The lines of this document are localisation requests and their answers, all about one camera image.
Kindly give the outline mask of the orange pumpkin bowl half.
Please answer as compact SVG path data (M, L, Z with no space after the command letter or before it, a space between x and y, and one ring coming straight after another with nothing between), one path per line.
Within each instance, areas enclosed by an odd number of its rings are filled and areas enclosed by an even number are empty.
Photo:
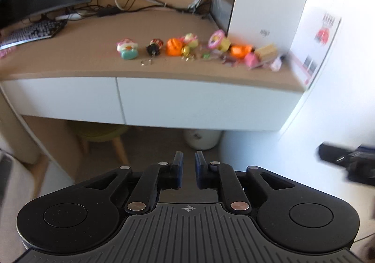
M244 57L253 51L253 46L249 44L233 44L229 49L232 57L238 60L243 60Z

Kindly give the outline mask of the gold bell charm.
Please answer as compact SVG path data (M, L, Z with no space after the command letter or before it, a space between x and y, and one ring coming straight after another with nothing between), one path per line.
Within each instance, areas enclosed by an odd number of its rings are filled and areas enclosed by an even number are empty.
M182 59L185 61L191 61L195 59L195 54L189 46L184 46L181 49L181 56L182 56Z

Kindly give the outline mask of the doll figure keychain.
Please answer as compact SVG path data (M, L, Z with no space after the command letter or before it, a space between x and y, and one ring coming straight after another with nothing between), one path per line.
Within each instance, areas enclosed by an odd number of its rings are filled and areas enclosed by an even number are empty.
M147 60L141 61L141 66L152 65L155 57L161 54L164 42L161 39L155 38L150 41L146 47L147 54L149 58Z

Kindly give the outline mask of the pink green squishy toy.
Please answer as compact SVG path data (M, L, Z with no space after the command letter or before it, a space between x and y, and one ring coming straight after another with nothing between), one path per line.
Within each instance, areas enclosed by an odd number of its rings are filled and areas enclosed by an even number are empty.
M138 57L138 44L131 39L123 39L117 43L117 52L124 60L133 60Z

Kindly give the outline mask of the pink eraser biscuit blister pack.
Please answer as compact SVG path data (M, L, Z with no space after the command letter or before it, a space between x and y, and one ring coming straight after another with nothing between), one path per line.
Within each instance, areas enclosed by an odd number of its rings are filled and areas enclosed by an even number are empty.
M281 54L274 44L256 48L244 57L244 63L249 69L263 68L278 72L282 66Z

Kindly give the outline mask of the pink donut yellow toy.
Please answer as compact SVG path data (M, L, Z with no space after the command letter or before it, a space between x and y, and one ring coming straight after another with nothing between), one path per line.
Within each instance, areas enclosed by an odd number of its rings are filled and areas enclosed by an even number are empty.
M227 38L226 33L223 30L215 31L207 44L207 47L211 50L218 50L220 52L226 52L231 46L230 40Z

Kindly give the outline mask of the pink yellow cake squishy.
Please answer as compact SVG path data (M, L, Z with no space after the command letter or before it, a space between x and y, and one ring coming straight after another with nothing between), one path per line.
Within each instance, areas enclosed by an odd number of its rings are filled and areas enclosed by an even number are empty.
M197 48L199 45L198 36L194 33L188 33L183 35L180 40L184 44L184 46L189 46L190 48Z

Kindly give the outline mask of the red white plastic packet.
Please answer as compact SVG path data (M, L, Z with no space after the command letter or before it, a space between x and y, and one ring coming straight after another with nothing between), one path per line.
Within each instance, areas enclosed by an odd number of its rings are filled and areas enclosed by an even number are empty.
M228 52L221 52L219 50L210 50L208 48L202 49L199 55L200 59L205 61L218 60L223 65L235 67L238 65L238 60L232 57Z

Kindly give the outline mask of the white round bin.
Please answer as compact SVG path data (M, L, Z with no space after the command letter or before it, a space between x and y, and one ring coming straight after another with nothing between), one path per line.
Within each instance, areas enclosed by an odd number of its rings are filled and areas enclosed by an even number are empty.
M214 148L220 141L222 131L220 130L194 130L186 129L183 137L188 146L199 151Z

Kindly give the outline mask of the white right drawer front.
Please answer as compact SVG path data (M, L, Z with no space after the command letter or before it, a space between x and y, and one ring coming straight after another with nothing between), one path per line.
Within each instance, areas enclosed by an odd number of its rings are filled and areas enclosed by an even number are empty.
M125 121L134 126L278 131L301 93L173 79L119 77Z

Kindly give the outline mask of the white drawer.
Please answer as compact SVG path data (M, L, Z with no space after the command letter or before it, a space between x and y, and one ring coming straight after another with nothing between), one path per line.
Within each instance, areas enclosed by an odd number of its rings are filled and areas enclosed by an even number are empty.
M278 131L301 93L173 79L119 77L125 121L134 126Z
M113 77L19 79L3 81L1 86L21 115L125 123Z

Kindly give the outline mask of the green stool wooden legs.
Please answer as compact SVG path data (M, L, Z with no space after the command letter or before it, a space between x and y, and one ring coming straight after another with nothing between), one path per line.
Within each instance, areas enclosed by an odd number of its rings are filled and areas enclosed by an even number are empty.
M101 122L68 121L67 126L76 135L84 155L90 151L91 143L111 142L118 161L128 166L130 164L121 136L129 127Z

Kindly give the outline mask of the white left drawer front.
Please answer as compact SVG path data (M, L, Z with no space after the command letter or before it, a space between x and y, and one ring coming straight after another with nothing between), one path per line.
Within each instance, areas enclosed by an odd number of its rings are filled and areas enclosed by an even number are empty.
M113 77L19 79L3 81L1 86L21 115L125 123Z

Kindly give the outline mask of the white notice sheet QR codes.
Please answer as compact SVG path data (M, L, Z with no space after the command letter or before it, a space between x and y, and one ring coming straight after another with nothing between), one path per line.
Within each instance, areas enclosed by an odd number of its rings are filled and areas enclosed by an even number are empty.
M310 88L322 67L340 23L341 18L324 11L301 16L287 59L305 90Z

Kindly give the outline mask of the black computer keyboard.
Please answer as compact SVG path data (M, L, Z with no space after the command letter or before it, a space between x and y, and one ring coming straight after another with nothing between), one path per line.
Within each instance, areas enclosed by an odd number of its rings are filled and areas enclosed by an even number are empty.
M1 40L1 50L15 47L29 42L39 41L43 39L53 38L65 26L67 21L52 21L45 20L38 23L33 23L23 29L17 29L6 35Z

